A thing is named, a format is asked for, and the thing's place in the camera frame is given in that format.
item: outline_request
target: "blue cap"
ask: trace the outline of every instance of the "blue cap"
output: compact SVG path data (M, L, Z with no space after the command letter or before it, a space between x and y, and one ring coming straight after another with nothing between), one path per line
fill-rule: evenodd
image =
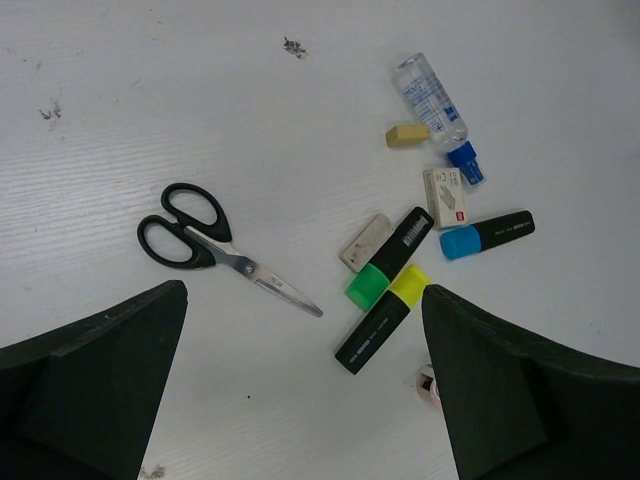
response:
M447 153L451 164L460 169L469 185L477 185L484 180L484 175L476 160L477 156L471 142L465 142L462 146Z
M466 257L482 251L480 234L473 225L456 228L440 235L442 253L449 260Z

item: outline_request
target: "black marker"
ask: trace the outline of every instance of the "black marker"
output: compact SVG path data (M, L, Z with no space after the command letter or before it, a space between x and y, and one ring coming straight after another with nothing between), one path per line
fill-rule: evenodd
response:
M407 264L433 224L433 218L423 208L411 210L347 287L347 297L364 311L373 307Z
M484 252L525 235L536 229L528 210L456 228L440 236L442 253L449 260Z
M429 283L418 267L409 266L340 347L336 360L354 375L358 373L409 315Z

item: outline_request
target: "green highlighter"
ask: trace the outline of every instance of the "green highlighter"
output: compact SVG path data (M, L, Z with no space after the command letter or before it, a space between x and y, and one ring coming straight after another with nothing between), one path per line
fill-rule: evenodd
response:
M345 290L347 297L365 312L373 307L433 225L433 218L423 208L413 208L349 284Z

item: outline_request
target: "green cap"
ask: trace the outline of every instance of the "green cap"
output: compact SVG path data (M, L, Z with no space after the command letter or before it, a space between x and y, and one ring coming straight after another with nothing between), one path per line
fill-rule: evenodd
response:
M344 293L366 312L375 305L390 283L384 273L367 263Z

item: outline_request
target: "blue highlighter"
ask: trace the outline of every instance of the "blue highlighter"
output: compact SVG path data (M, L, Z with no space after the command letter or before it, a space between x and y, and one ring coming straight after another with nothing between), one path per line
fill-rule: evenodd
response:
M535 229L533 215L523 210L443 233L440 247L445 257L456 260L517 240Z

